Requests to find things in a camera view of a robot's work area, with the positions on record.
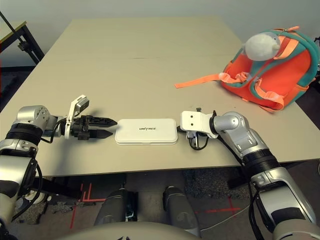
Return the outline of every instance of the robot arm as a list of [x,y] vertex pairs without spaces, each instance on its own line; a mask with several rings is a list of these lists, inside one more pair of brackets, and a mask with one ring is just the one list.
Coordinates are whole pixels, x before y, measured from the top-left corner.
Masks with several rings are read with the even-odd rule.
[[41,140],[52,143],[54,137],[75,136],[78,140],[107,138],[111,132],[93,127],[111,127],[117,124],[110,118],[83,115],[75,118],[89,105],[81,95],[72,103],[68,117],[51,115],[42,105],[22,107],[4,140],[0,141],[0,224],[11,222],[16,200],[29,192],[34,182],[38,144]]
[[302,232],[306,236],[315,235],[320,239],[320,231],[314,225],[316,216],[312,207],[287,169],[280,166],[258,133],[250,128],[244,116],[237,112],[217,116],[215,112],[211,115],[184,111],[181,113],[180,128],[187,132],[187,137],[194,132],[201,132],[209,138],[220,136],[232,149],[258,191],[255,200],[263,223],[274,233],[274,239],[283,239]]

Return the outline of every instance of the table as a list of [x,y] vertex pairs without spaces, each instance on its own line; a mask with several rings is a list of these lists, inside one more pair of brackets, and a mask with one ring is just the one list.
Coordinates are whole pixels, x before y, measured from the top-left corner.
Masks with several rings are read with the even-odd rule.
[[20,37],[23,37],[26,42],[26,44],[23,45],[24,51],[30,55],[35,64],[41,61],[45,54],[29,31],[27,22],[13,21],[10,22],[10,24],[17,34],[14,34],[4,21],[0,21],[0,53]]
[[[0,114],[0,137],[22,106],[44,105],[67,114],[84,94],[83,114],[125,118],[173,118],[182,111],[219,115],[237,111],[249,120],[279,162],[320,157],[320,131],[295,104],[271,114],[244,102],[219,83],[176,89],[185,82],[221,72],[241,41],[217,17],[75,19]],[[123,146],[106,139],[41,142],[37,154],[44,176],[237,166],[232,154],[210,139],[202,151],[184,134],[175,145]]]

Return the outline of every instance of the white box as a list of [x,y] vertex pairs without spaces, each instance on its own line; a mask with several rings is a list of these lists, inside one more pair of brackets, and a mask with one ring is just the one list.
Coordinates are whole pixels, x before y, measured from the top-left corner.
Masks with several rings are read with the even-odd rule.
[[121,119],[115,132],[119,145],[172,145],[178,140],[171,118]]

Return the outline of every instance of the black metal frame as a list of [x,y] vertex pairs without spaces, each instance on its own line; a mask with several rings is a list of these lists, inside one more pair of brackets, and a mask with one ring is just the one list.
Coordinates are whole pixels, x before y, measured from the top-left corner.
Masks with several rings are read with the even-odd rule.
[[[65,179],[64,184],[59,184],[55,182],[55,179],[48,180],[43,178],[41,192],[47,194],[58,194],[63,195],[73,199],[80,199],[82,195],[82,191],[80,189],[74,189],[67,186],[68,178]],[[36,177],[33,181],[32,186],[30,187],[31,190],[36,191],[39,185],[39,178]]]
[[18,40],[18,37],[23,37],[25,41],[28,43],[29,49],[26,49],[26,53],[32,58],[35,64],[38,64],[45,56],[44,52],[41,50],[40,46],[38,45],[37,41],[32,36],[31,32],[29,31],[26,25],[23,25],[21,28],[15,31],[17,34],[12,34],[6,40],[0,44],[0,53],[3,52],[7,47],[9,47],[13,42]]

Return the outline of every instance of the backpack strap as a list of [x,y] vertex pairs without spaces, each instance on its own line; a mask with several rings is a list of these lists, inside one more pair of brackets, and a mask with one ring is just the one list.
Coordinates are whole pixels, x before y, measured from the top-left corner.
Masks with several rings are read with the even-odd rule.
[[288,38],[285,36],[278,36],[278,37],[281,42],[281,47],[279,50],[280,54],[277,56],[274,56],[273,57],[274,60],[285,59],[289,57],[289,55],[296,49],[297,45],[299,44],[299,41],[295,39]]
[[174,86],[175,88],[184,88],[184,87],[190,87],[193,85],[203,84],[211,81],[222,81],[227,84],[235,84],[235,83],[243,83],[247,80],[248,73],[247,72],[241,72],[238,73],[235,78],[232,78],[228,73],[220,72],[217,74],[212,74],[208,76],[203,76],[198,79],[192,80],[192,81],[186,81],[182,83],[176,83]]
[[256,93],[262,98],[266,100],[270,100],[272,102],[275,102],[275,107],[274,108],[269,108],[265,106],[261,106],[264,110],[268,112],[275,112],[284,109],[285,107],[285,101],[284,101],[284,96],[279,95],[278,93],[274,91],[264,91],[260,86],[261,86],[261,79],[258,79],[254,85],[254,89]]

